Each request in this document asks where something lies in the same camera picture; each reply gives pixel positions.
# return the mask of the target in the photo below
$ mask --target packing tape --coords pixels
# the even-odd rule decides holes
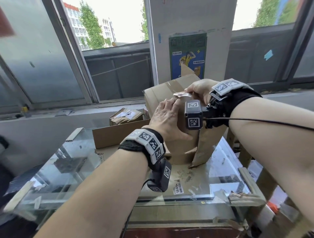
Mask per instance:
[[[172,93],[184,91],[184,88],[176,80],[168,81],[168,82],[166,82],[166,85]]]

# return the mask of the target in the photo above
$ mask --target forearm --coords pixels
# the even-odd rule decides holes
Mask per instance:
[[[141,152],[117,150],[39,230],[39,237],[119,237],[148,168]]]
[[[250,98],[232,112],[233,118],[256,118],[314,128],[314,112]],[[300,211],[314,223],[314,132],[264,122],[229,121],[232,132],[286,191]]]

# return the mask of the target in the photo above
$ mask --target poster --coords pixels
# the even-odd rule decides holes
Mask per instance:
[[[207,34],[169,38],[171,79],[181,77],[181,61],[200,78],[204,78]]]

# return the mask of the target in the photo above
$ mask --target wall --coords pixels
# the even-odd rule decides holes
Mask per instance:
[[[207,33],[204,77],[223,80],[236,0],[153,0],[149,4],[158,83],[171,78],[169,37],[185,33]]]
[[[141,109],[144,105],[127,105]],[[55,117],[57,111],[30,118],[0,121],[0,135],[10,143],[0,162],[14,175],[45,163],[78,127],[109,126],[109,117],[120,107],[81,109],[68,116]]]

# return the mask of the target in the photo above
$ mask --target hand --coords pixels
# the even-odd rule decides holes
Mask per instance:
[[[148,126],[161,134],[164,141],[192,140],[193,137],[183,133],[177,126],[180,99],[172,98],[159,103]]]
[[[204,105],[207,105],[210,100],[209,92],[212,91],[212,86],[218,84],[218,81],[208,78],[199,80],[188,86],[184,91],[193,93],[193,98],[200,100]]]

